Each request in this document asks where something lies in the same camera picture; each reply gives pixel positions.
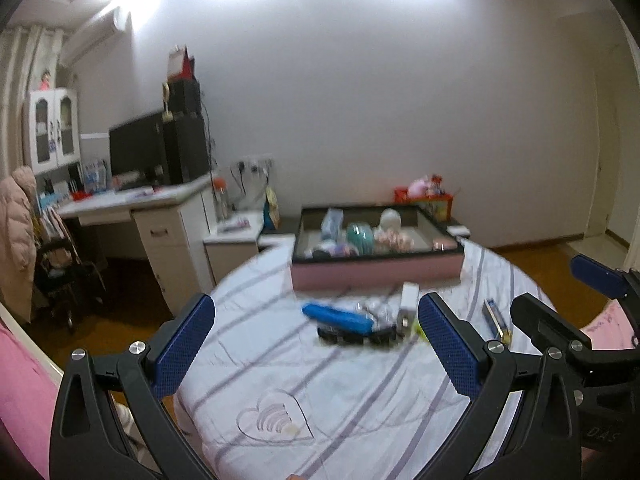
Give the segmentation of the blue gold harmonica box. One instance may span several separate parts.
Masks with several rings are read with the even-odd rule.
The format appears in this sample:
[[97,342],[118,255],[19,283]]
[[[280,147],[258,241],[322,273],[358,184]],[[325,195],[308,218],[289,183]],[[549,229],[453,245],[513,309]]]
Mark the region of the blue gold harmonica box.
[[512,341],[512,332],[506,324],[506,320],[493,299],[486,299],[483,304],[483,315],[488,326],[491,329],[491,335],[495,339],[509,347]]

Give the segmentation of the yellow highlighter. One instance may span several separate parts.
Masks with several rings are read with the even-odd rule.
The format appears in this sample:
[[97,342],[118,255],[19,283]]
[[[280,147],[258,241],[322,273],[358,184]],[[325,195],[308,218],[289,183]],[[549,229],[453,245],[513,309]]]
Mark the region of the yellow highlighter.
[[413,333],[418,335],[422,340],[427,341],[426,335],[417,320],[414,320],[412,322],[412,331]]

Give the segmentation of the white power adapter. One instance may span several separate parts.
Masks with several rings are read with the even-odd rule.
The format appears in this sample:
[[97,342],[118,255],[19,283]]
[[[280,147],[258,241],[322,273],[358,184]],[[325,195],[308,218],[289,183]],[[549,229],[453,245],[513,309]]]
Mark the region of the white power adapter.
[[400,303],[397,315],[397,327],[401,330],[411,330],[416,309],[420,299],[420,287],[416,283],[405,282],[402,285]]

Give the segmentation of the clear skull glass bottle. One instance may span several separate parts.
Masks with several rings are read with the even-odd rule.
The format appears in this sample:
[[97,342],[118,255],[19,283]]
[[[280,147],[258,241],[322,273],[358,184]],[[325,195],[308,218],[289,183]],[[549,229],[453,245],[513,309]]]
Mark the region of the clear skull glass bottle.
[[388,327],[396,323],[394,310],[382,302],[360,302],[357,304],[356,311],[370,318],[378,327]]

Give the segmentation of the rose gold cylinder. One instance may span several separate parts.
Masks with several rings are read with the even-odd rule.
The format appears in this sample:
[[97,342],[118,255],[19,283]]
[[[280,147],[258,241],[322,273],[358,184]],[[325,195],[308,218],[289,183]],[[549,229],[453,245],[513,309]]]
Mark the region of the rose gold cylinder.
[[434,252],[446,252],[447,250],[455,250],[458,243],[452,238],[434,238],[432,241],[432,249]]

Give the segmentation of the blue plastic tool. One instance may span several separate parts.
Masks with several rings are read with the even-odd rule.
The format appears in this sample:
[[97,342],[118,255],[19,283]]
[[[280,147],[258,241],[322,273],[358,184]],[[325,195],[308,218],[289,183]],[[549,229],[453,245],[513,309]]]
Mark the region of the blue plastic tool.
[[368,336],[373,332],[374,322],[365,315],[340,309],[335,309],[324,304],[305,304],[302,307],[303,315],[321,325],[344,330],[344,332]]

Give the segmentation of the white round lamp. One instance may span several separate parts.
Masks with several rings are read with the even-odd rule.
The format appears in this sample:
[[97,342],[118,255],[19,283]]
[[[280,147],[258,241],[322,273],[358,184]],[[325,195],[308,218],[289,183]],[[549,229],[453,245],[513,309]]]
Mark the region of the white round lamp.
[[401,230],[401,226],[401,215],[396,209],[387,208],[382,211],[380,223],[378,224],[381,231],[398,233]]

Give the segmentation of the teal tape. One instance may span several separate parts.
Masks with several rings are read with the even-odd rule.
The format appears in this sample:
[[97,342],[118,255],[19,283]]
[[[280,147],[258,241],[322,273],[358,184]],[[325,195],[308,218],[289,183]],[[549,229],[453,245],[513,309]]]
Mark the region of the teal tape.
[[375,236],[366,222],[352,222],[346,228],[346,240],[357,249],[360,256],[372,255],[375,248]]

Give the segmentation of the pink block donut toy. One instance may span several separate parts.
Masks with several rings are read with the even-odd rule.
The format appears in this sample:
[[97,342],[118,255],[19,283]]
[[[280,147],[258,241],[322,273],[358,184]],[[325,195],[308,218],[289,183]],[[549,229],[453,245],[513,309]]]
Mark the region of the pink block donut toy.
[[315,259],[348,258],[357,257],[358,249],[350,243],[337,242],[336,240],[322,240],[310,250],[310,255]]

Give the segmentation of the white desk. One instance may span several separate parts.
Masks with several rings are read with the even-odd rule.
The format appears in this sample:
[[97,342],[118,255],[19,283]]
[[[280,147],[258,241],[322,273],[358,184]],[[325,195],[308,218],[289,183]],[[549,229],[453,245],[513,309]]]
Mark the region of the white desk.
[[172,314],[192,295],[211,292],[205,240],[216,226],[212,176],[180,185],[108,191],[58,208],[82,226],[134,222],[146,258]]

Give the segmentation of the white nightstand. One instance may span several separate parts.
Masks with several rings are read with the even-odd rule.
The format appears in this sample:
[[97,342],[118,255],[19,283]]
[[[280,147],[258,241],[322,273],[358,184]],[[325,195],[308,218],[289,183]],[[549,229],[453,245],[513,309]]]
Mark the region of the white nightstand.
[[214,284],[258,254],[258,238],[264,219],[259,211],[232,214],[228,220],[217,221],[204,247]]

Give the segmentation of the orange cap water bottle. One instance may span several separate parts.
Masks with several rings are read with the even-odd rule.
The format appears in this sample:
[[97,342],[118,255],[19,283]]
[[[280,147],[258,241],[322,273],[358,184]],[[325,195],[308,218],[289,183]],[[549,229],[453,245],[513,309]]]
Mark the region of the orange cap water bottle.
[[212,188],[217,220],[226,221],[231,216],[227,182],[223,177],[213,177]]

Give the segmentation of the black computer tower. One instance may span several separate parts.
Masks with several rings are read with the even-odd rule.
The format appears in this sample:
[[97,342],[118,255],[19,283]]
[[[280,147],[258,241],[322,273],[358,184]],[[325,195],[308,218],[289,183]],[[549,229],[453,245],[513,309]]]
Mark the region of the black computer tower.
[[160,135],[160,157],[166,185],[189,183],[206,174],[209,154],[201,115],[182,115],[163,122]]

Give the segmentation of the pink figurine on cabinet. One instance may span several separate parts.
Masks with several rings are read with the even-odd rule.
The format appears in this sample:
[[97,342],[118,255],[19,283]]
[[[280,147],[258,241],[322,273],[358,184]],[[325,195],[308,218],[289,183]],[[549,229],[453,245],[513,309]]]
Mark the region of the pink figurine on cabinet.
[[50,70],[44,70],[39,84],[39,90],[51,90],[53,88]]

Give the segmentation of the white air conditioner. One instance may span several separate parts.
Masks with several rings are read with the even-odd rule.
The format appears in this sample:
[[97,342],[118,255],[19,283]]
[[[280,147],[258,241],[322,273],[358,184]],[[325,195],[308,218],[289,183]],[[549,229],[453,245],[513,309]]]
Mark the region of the white air conditioner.
[[126,32],[128,21],[129,12],[121,6],[96,14],[68,37],[58,62],[64,67],[73,66],[102,42]]

